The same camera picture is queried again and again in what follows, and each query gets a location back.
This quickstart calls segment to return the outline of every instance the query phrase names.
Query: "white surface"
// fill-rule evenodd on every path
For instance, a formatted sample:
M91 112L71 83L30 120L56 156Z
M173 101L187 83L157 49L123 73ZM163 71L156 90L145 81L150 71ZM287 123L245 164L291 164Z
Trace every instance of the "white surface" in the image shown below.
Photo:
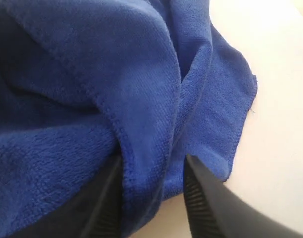
M258 79L226 186L303 233L303 18L289 0L212 0L213 24ZM132 238L190 238L183 197Z

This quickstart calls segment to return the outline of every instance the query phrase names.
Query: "black plastic piece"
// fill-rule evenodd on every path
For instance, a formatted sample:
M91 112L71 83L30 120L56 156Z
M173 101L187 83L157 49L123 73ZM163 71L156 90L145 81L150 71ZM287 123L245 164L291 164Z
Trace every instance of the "black plastic piece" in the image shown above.
M120 238L122 157L112 156L70 201L9 238Z
M184 200L193 238L303 238L235 196L196 156L185 159Z

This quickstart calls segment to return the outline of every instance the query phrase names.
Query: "microfiber towel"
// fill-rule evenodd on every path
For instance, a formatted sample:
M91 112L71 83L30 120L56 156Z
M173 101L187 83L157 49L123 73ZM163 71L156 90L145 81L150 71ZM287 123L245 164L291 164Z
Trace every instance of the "microfiber towel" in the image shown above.
M130 235L182 193L187 153L228 178L255 95L208 0L0 0L0 238L118 147Z

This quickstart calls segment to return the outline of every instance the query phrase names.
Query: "microfiber cloth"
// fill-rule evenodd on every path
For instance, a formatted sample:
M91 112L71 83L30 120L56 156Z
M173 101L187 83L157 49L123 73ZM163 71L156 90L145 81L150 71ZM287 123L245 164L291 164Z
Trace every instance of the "microfiber cloth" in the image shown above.
M187 153L225 181L256 91L208 0L0 0L0 238L118 147L124 237L182 193Z

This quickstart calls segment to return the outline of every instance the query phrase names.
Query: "blue fabric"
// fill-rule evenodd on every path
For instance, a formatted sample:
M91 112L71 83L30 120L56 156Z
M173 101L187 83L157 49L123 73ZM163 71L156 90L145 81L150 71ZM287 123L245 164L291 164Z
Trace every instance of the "blue fabric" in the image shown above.
M123 236L182 192L186 153L228 178L257 87L208 7L0 1L0 237L73 197L118 144Z

